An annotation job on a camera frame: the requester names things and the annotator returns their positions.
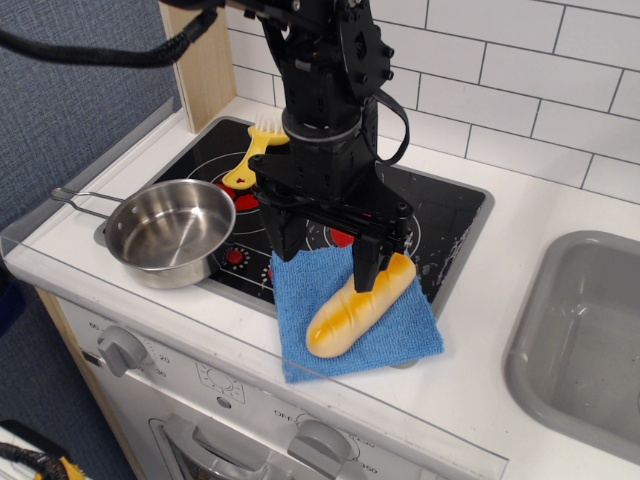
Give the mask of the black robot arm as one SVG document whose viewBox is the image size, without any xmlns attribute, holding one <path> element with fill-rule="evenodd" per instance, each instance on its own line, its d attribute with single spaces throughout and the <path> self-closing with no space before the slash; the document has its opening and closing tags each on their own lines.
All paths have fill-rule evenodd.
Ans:
<svg viewBox="0 0 640 480">
<path fill-rule="evenodd" d="M 382 89 L 394 52 L 366 1 L 238 1 L 235 8 L 261 22 L 284 86 L 290 151 L 249 161 L 272 247 L 293 259 L 311 221 L 349 234 L 354 285 L 367 292 L 404 249 L 412 215 L 376 171 L 378 109 L 399 110 Z"/>
</svg>

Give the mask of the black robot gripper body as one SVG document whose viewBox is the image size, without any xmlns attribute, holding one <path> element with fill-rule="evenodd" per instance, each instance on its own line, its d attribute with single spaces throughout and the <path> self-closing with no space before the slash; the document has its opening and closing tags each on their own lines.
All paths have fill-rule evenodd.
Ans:
<svg viewBox="0 0 640 480">
<path fill-rule="evenodd" d="M 260 206 L 287 209 L 356 238 L 365 234 L 404 245 L 412 207 L 383 183 L 376 166 L 395 165 L 407 146 L 402 142 L 382 159 L 376 141 L 362 133 L 337 141 L 292 137 L 287 154 L 255 155 L 249 167 Z"/>
</svg>

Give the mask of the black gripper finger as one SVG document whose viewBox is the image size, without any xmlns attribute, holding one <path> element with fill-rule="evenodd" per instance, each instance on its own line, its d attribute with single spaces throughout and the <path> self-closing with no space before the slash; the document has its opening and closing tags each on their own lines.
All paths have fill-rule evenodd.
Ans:
<svg viewBox="0 0 640 480">
<path fill-rule="evenodd" d="M 395 252 L 388 239 L 363 234 L 353 244 L 353 274 L 357 292 L 369 292 L 381 271 L 384 271 Z"/>
<path fill-rule="evenodd" d="M 295 212 L 262 204 L 260 215 L 275 254 L 292 260 L 306 239 L 306 220 Z"/>
</svg>

